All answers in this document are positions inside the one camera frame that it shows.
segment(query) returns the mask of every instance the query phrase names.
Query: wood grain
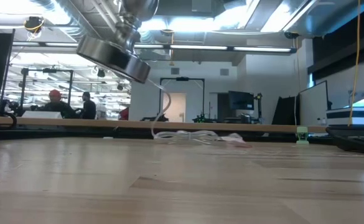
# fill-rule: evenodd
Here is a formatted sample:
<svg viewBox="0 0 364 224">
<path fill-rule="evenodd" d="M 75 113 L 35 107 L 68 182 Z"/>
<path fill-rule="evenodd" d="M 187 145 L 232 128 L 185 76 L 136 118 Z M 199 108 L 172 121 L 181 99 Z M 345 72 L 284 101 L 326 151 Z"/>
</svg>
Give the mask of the wood grain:
<svg viewBox="0 0 364 224">
<path fill-rule="evenodd" d="M 0 124 L 10 124 L 10 118 L 0 117 Z M 151 128 L 152 122 L 148 121 L 107 121 L 87 119 L 38 119 L 18 118 L 18 124 L 44 125 L 44 126 L 88 126 L 111 128 Z M 213 124 L 213 123 L 171 123 L 157 122 L 156 128 L 184 129 L 184 130 L 214 130 L 214 131 L 263 131 L 279 133 L 296 133 L 294 125 L 258 125 L 258 124 Z M 323 126 L 308 127 L 310 133 L 325 133 Z"/>
<path fill-rule="evenodd" d="M 249 144 L 0 141 L 0 223 L 364 223 L 364 154 Z"/>
</svg>

